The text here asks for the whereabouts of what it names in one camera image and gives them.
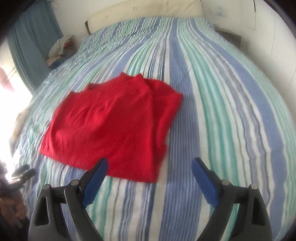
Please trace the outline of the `person's left hand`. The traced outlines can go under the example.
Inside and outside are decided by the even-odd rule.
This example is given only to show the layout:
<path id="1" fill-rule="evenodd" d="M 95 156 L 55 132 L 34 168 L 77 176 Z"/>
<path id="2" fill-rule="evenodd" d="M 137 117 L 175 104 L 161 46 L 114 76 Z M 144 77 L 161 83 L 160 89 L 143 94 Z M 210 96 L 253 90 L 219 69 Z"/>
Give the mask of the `person's left hand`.
<path id="1" fill-rule="evenodd" d="M 12 197 L 1 197 L 1 214 L 11 227 L 16 226 L 16 220 L 27 218 L 26 206 L 20 191 L 16 191 Z"/>

